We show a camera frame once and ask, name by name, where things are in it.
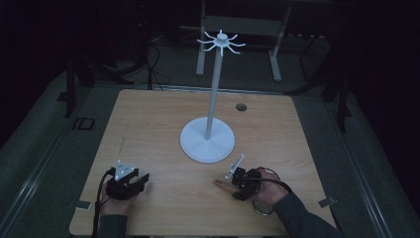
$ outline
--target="metal stand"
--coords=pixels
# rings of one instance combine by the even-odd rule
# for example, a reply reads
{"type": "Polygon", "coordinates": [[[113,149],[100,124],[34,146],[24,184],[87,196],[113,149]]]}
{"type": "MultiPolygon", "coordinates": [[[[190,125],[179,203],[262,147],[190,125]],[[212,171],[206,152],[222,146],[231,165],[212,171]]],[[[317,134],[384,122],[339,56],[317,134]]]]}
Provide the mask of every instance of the metal stand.
{"type": "Polygon", "coordinates": [[[230,42],[237,38],[238,35],[228,39],[228,36],[223,34],[222,31],[217,35],[217,38],[211,37],[207,33],[205,34],[213,41],[197,41],[201,45],[213,44],[213,46],[203,51],[209,52],[217,47],[208,116],[194,119],[186,124],[180,134],[180,144],[185,154],[194,161],[215,163],[228,157],[235,147],[235,135],[232,129],[223,121],[214,118],[223,51],[225,48],[228,48],[232,53],[239,54],[232,50],[230,45],[242,47],[245,44],[237,45],[230,42]]]}

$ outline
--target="black cable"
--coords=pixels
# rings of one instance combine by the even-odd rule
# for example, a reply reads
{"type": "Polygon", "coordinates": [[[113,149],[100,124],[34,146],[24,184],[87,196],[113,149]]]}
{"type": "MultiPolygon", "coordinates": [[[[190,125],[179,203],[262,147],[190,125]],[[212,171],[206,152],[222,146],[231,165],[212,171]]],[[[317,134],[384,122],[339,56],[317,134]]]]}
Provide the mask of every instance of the black cable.
{"type": "Polygon", "coordinates": [[[100,204],[100,199],[101,199],[101,192],[102,192],[102,185],[104,183],[104,180],[107,176],[111,176],[113,172],[113,169],[107,171],[105,173],[105,175],[102,177],[101,182],[99,183],[99,187],[98,187],[98,193],[96,195],[96,202],[95,202],[95,216],[93,217],[93,231],[92,231],[92,238],[96,238],[97,237],[97,232],[98,232],[98,222],[99,222],[99,211],[100,211],[100,207],[102,204],[100,204]]]}

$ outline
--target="table leg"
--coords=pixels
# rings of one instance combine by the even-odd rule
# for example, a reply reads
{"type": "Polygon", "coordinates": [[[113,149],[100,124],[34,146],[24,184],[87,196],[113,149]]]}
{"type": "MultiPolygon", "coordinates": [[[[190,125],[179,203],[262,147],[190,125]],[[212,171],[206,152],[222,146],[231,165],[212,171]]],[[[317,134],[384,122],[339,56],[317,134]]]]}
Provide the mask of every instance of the table leg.
{"type": "Polygon", "coordinates": [[[284,18],[278,29],[277,40],[275,42],[275,46],[272,50],[268,51],[269,62],[271,64],[272,76],[273,76],[274,81],[281,81],[281,74],[280,74],[280,69],[278,67],[278,61],[277,61],[277,53],[278,53],[278,49],[280,48],[281,40],[284,37],[284,31],[286,29],[287,21],[290,17],[290,12],[291,12],[291,6],[288,6],[286,9],[286,13],[284,14],[284,18]]]}
{"type": "MultiPolygon", "coordinates": [[[[200,40],[205,41],[204,32],[206,31],[205,28],[205,20],[206,20],[206,0],[201,1],[201,33],[200,33],[200,40]]],[[[202,76],[204,74],[204,63],[206,61],[206,53],[204,52],[204,44],[200,44],[200,50],[198,51],[198,60],[197,60],[197,69],[195,70],[195,74],[197,76],[202,76]]]]}

